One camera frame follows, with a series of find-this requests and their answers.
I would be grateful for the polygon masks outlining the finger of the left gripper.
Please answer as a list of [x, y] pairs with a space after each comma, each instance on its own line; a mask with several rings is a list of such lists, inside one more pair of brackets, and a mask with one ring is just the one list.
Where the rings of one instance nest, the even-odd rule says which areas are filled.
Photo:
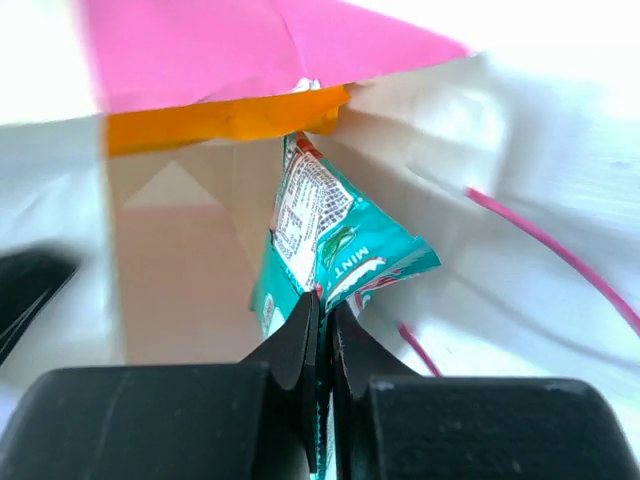
[[1, 254], [1, 363], [80, 265], [77, 254], [51, 244]]

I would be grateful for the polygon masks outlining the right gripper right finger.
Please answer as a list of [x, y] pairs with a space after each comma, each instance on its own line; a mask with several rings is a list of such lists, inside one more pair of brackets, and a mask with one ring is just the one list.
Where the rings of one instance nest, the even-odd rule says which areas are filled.
[[341, 479], [635, 479], [609, 403], [566, 378], [423, 377], [329, 317]]

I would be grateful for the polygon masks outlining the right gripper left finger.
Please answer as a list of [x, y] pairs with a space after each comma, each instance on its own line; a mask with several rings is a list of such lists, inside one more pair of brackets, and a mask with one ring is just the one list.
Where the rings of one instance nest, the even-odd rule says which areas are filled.
[[307, 479], [319, 301], [237, 363], [50, 371], [1, 439], [5, 479]]

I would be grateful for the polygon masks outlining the teal mint candy packet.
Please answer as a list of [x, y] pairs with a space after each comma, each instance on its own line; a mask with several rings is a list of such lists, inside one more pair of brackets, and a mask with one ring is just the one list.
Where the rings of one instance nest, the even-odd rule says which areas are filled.
[[269, 338], [312, 293], [316, 367], [311, 391], [314, 479], [337, 476], [327, 325], [341, 303], [361, 312], [378, 289], [440, 266], [435, 250], [411, 235], [355, 187], [302, 133], [283, 140], [283, 173], [251, 308]]

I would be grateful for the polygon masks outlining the pink and cream paper bag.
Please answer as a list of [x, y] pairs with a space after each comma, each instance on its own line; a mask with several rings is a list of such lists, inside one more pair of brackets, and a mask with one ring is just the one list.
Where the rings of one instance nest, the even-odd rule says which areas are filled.
[[109, 115], [343, 86], [316, 146], [438, 252], [362, 323], [413, 368], [567, 375], [633, 394], [639, 339], [547, 230], [639, 301], [635, 1], [5, 1], [1, 247], [81, 257], [1, 369], [236, 360], [280, 137], [108, 156]]

